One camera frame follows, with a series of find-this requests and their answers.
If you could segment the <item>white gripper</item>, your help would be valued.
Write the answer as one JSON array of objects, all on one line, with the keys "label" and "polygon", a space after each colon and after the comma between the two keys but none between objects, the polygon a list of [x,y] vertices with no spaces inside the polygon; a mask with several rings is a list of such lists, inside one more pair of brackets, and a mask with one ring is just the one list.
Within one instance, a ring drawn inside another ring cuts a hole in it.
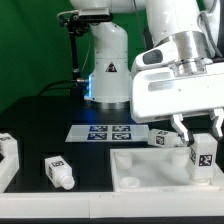
[{"label": "white gripper", "polygon": [[205,74],[184,77],[175,77],[168,67],[139,72],[132,83],[132,119],[147,123],[171,117],[171,125],[182,142],[191,145],[194,138],[184,126],[183,116],[207,114],[211,110],[213,134],[222,138],[224,63],[211,64],[206,69]]}]

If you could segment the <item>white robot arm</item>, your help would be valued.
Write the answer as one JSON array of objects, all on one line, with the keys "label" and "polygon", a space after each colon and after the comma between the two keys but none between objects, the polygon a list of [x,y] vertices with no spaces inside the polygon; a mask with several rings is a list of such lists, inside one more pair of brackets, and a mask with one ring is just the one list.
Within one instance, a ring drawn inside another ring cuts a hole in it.
[{"label": "white robot arm", "polygon": [[[224,0],[70,0],[74,19],[94,35],[95,67],[88,99],[99,104],[128,100],[137,123],[170,120],[186,142],[185,117],[210,116],[213,134],[222,136],[224,62],[220,49]],[[146,50],[130,70],[124,65],[127,35],[113,18],[146,12],[138,26]]]}]

